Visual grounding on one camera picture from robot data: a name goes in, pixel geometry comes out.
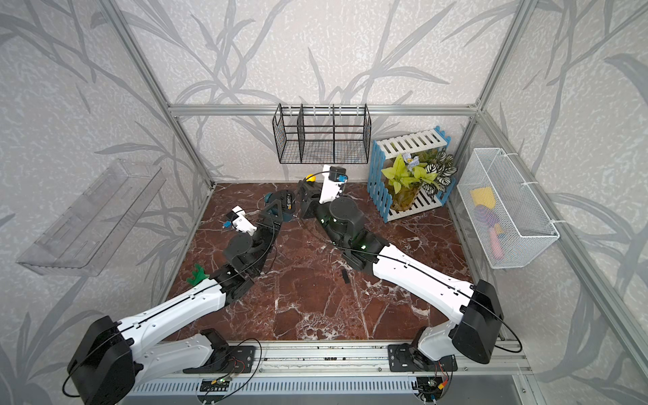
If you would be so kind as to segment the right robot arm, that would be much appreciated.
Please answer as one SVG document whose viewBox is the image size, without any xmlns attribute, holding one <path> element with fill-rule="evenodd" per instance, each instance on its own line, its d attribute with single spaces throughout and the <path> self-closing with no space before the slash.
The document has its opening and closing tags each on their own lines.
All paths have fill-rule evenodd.
<svg viewBox="0 0 648 405">
<path fill-rule="evenodd" d="M 314 218 L 352 269 L 408 290 L 441 312 L 447 321 L 426 327 L 413 341 L 412 353 L 427 361 L 461 354 L 488 364 L 504 324 L 495 287 L 469 283 L 434 270 L 365 227 L 357 204 L 332 182 L 299 184 L 300 215 Z"/>
</svg>

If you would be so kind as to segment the white mesh basket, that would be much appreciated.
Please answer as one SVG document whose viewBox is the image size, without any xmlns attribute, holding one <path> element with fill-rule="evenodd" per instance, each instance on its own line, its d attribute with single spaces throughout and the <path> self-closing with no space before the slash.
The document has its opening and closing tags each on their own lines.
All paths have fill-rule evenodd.
<svg viewBox="0 0 648 405">
<path fill-rule="evenodd" d="M 495 229 L 504 250 L 502 260 L 494 258 L 488 228 L 475 214 L 470 191 L 479 187 L 494 190 L 493 210 L 499 217 Z M 472 152 L 458 192 L 491 268 L 524 268 L 560 239 L 555 223 L 540 204 L 531 183 L 501 148 L 476 148 Z"/>
</svg>

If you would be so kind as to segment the black battery cover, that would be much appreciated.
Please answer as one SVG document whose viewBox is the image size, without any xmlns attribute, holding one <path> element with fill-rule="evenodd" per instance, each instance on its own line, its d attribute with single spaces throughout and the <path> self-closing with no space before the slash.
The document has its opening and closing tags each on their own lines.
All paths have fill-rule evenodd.
<svg viewBox="0 0 648 405">
<path fill-rule="evenodd" d="M 349 278 L 349 274 L 348 274 L 347 270 L 343 268 L 341 270 L 341 274 L 342 274 L 344 283 L 346 283 L 348 285 L 350 283 L 350 278 Z"/>
</svg>

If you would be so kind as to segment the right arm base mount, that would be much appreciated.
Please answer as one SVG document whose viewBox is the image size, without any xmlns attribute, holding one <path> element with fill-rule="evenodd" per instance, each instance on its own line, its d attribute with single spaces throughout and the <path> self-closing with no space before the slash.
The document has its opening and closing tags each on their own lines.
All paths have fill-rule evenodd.
<svg viewBox="0 0 648 405">
<path fill-rule="evenodd" d="M 433 361 L 424 356 L 417 344 L 425 331 L 424 327 L 417 332 L 411 343 L 390 344 L 387 346 L 389 367 L 391 372 L 416 372 L 416 371 L 457 371 L 457 360 L 454 355 L 442 357 Z"/>
</svg>

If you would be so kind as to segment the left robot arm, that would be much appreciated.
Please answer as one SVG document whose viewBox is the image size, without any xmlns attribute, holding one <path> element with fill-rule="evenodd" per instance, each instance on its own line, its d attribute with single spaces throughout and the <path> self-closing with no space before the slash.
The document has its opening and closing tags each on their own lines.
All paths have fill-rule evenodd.
<svg viewBox="0 0 648 405">
<path fill-rule="evenodd" d="M 239 300 L 253 286 L 284 222 L 295 212 L 289 190 L 269 194 L 256 224 L 240 207 L 226 218 L 236 235 L 224 250 L 225 264 L 181 295 L 135 316 L 93 322 L 67 367 L 66 381 L 85 404 L 116 404 L 141 383 L 177 371 L 243 371 L 231 346 L 214 329 L 177 342 L 166 338 L 195 320 Z"/>
</svg>

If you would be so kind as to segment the yellow sponge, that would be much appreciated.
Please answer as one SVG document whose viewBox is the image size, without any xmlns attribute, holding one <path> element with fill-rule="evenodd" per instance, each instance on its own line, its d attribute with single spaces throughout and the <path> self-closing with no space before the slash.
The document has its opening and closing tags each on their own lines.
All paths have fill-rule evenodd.
<svg viewBox="0 0 648 405">
<path fill-rule="evenodd" d="M 496 206 L 494 190 L 491 187 L 479 187 L 470 191 L 474 206 L 484 206 L 493 210 Z"/>
</svg>

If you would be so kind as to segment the blue white slatted crate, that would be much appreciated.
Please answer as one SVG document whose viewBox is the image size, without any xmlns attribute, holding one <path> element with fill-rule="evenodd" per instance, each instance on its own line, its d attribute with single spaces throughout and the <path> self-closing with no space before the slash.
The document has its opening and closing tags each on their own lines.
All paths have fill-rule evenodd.
<svg viewBox="0 0 648 405">
<path fill-rule="evenodd" d="M 439 127 L 374 141 L 367 188 L 384 222 L 447 203 L 457 184 L 450 143 Z"/>
</svg>

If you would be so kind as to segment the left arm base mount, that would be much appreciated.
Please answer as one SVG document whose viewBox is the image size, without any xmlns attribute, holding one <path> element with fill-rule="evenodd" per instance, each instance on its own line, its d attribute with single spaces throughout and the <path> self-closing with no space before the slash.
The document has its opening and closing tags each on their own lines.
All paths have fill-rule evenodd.
<svg viewBox="0 0 648 405">
<path fill-rule="evenodd" d="M 184 369 L 184 374 L 224 373 L 226 375 L 232 375 L 252 372 L 257 351 L 256 346 L 242 344 L 235 346 L 229 345 L 212 328 L 204 329 L 200 334 L 209 340 L 213 352 L 205 364 L 195 368 Z"/>
</svg>

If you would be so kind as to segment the clear plastic wall shelf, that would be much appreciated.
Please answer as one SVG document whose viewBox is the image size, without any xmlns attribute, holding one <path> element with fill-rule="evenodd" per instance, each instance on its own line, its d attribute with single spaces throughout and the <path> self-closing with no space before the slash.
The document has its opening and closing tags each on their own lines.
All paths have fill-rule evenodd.
<svg viewBox="0 0 648 405">
<path fill-rule="evenodd" d="M 165 181 L 158 165 L 114 160 L 17 263 L 42 276 L 98 276 Z"/>
</svg>

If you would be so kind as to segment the green potted plant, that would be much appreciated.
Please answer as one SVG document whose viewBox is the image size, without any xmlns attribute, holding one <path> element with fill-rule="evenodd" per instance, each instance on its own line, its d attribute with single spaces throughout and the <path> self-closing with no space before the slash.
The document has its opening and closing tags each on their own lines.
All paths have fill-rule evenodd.
<svg viewBox="0 0 648 405">
<path fill-rule="evenodd" d="M 386 178 L 386 189 L 393 198 L 391 209 L 397 212 L 410 209 L 420 191 L 429 197 L 447 192 L 456 173 L 454 155 L 444 148 L 413 155 L 403 153 L 391 166 L 381 170 Z"/>
</svg>

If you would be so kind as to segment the aluminium front rail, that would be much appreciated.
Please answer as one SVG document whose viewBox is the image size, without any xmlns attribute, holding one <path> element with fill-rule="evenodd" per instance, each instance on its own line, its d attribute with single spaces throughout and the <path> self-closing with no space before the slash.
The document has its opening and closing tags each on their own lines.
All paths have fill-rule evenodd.
<svg viewBox="0 0 648 405">
<path fill-rule="evenodd" d="M 251 341 L 256 346 L 256 354 L 251 374 L 256 372 L 263 376 L 377 376 L 386 373 L 425 374 L 441 371 L 391 372 L 387 346 L 405 344 L 405 342 L 387 341 L 331 341 L 331 342 L 264 342 Z M 184 369 L 195 368 L 188 361 L 202 359 L 206 352 L 198 347 L 192 339 L 165 342 L 150 349 L 135 360 L 135 383 L 181 374 Z M 457 360 L 457 371 L 451 373 L 468 373 L 470 375 L 516 375 L 530 374 L 532 369 L 524 354 L 511 354 L 499 349 L 495 351 L 488 364 L 480 364 L 469 358 L 454 354 Z M 217 378 L 224 373 L 201 373 L 214 375 Z"/>
</svg>

